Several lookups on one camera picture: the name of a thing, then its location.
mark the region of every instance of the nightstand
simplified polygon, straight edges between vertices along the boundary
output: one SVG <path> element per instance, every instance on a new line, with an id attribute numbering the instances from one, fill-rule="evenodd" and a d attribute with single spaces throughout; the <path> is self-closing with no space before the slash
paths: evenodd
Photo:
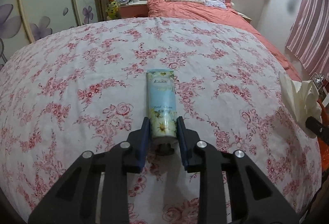
<path id="1" fill-rule="evenodd" d="M 248 23 L 251 23 L 252 19 L 249 18 L 248 16 L 246 16 L 245 14 L 241 13 L 241 12 L 238 12 L 237 13 L 242 17 L 244 18 Z"/>
<path id="2" fill-rule="evenodd" d="M 140 2 L 130 2 L 128 4 L 120 5 L 120 13 L 122 19 L 134 17 L 147 17 L 148 7 L 147 0 Z"/>

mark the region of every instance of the curtain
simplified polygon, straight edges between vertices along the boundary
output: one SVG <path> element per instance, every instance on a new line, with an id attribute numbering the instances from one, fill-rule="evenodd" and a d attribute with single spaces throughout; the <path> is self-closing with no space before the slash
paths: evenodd
<path id="1" fill-rule="evenodd" d="M 329 77 L 329 0 L 302 0 L 286 47 L 310 75 Z"/>

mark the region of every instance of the pink floral pattern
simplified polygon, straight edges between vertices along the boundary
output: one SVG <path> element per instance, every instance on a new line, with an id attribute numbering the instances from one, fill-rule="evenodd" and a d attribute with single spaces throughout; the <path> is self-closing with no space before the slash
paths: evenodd
<path id="1" fill-rule="evenodd" d="M 133 18 L 49 35 L 0 71 L 0 187 L 24 220 L 83 151 L 108 151 L 141 127 L 153 68 L 175 70 L 188 129 L 221 151 L 245 151 L 297 212 L 308 205 L 321 184 L 319 147 L 281 100 L 275 57 L 238 28 Z M 128 178 L 130 224 L 196 223 L 198 177 L 179 153 L 150 149 Z"/>

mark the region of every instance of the blue hand cream tube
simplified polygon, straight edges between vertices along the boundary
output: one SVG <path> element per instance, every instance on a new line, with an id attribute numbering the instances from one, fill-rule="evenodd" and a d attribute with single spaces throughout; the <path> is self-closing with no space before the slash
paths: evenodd
<path id="1" fill-rule="evenodd" d="M 176 136 L 176 100 L 174 71 L 154 69 L 147 71 L 148 107 L 153 144 L 163 155 L 171 154 Z"/>

